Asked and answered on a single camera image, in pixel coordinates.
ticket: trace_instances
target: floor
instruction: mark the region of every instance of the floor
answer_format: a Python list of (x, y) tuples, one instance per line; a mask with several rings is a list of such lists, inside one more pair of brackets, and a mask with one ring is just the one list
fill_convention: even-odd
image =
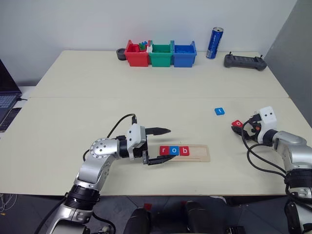
[[(208, 196), (108, 196), (95, 206), (95, 213), (111, 220), (122, 234), (131, 213), (145, 203), (152, 204), (153, 234), (183, 231), (180, 221), (183, 201), (193, 200), (214, 213), (224, 226), (244, 226), (248, 234), (287, 234), (284, 215), (286, 197), (231, 207), (220, 198)], [(0, 215), (1, 234), (33, 234), (41, 219), (57, 203), (55, 199), (19, 195), (15, 206)], [(45, 233), (47, 221), (40, 233)], [(99, 231), (105, 223), (91, 219), (87, 226), (91, 232)]]

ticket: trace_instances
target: gray wall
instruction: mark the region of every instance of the gray wall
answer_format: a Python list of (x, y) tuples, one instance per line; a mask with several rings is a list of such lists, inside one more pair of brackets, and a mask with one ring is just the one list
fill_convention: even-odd
[(220, 51), (266, 54), (296, 0), (0, 0), (0, 58), (19, 85), (36, 84), (62, 50), (135, 42), (196, 43), (213, 27)]
[(265, 61), (312, 126), (311, 0), (298, 0)]

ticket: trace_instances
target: laptop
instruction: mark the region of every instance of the laptop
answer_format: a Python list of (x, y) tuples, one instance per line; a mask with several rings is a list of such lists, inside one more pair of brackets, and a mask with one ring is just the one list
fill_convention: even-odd
[(13, 108), (21, 91), (0, 60), (0, 123)]

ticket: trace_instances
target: white wall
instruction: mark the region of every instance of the white wall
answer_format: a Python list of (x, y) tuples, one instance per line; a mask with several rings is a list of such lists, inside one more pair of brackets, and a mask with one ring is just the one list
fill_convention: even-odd
[(36, 84), (64, 49), (115, 50), (127, 40), (266, 54), (296, 0), (0, 0), (0, 58), (19, 85)]

